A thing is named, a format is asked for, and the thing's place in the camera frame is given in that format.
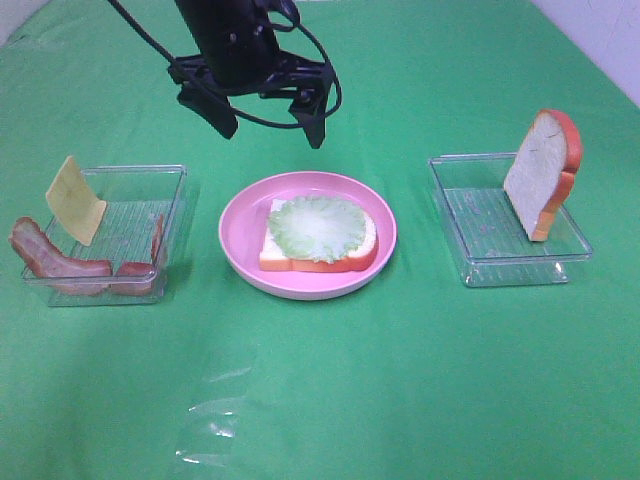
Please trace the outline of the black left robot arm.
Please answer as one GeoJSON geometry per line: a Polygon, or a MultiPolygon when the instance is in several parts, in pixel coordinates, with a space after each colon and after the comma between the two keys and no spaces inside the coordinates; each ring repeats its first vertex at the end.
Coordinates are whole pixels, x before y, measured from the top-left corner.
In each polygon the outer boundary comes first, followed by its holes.
{"type": "Polygon", "coordinates": [[[329,59],[314,61],[280,48],[276,33],[305,28],[291,1],[178,1],[198,49],[177,57],[168,73],[181,86],[178,102],[230,139],[239,117],[272,128],[300,128],[314,149],[325,138],[329,92],[338,84],[329,59]],[[234,96],[289,99],[291,125],[232,107],[234,96]]]}

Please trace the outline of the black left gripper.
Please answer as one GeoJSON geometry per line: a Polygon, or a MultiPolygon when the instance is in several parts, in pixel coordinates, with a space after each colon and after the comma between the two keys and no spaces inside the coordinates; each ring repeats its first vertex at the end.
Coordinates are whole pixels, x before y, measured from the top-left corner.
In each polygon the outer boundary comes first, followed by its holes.
{"type": "MultiPolygon", "coordinates": [[[[174,83],[185,83],[193,76],[223,95],[294,97],[289,113],[301,125],[309,145],[321,147],[326,135],[327,93],[333,82],[333,68],[327,61],[282,50],[274,30],[262,21],[221,29],[191,25],[189,29],[200,53],[175,59],[176,64],[168,68],[174,83]]],[[[177,100],[224,138],[234,136],[238,121],[226,97],[210,96],[183,84],[177,100]]]]}

